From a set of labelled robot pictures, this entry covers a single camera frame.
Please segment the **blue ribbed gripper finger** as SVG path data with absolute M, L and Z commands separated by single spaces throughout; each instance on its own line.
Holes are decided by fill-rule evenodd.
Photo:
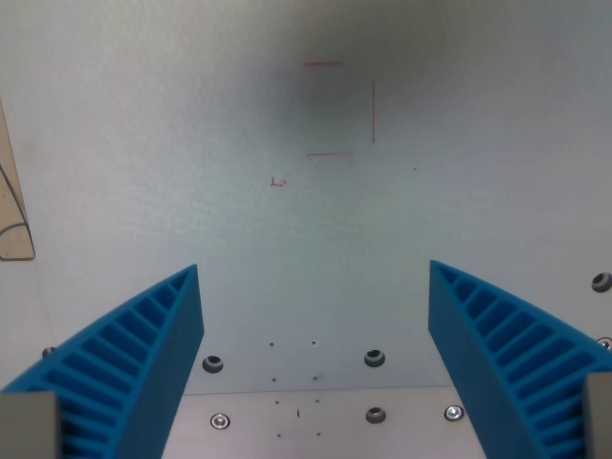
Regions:
M 92 322 L 2 391 L 57 396 L 63 458 L 160 458 L 204 333 L 190 265 Z
M 531 303 L 439 261 L 428 331 L 489 458 L 583 458 L 582 391 L 611 353 Z

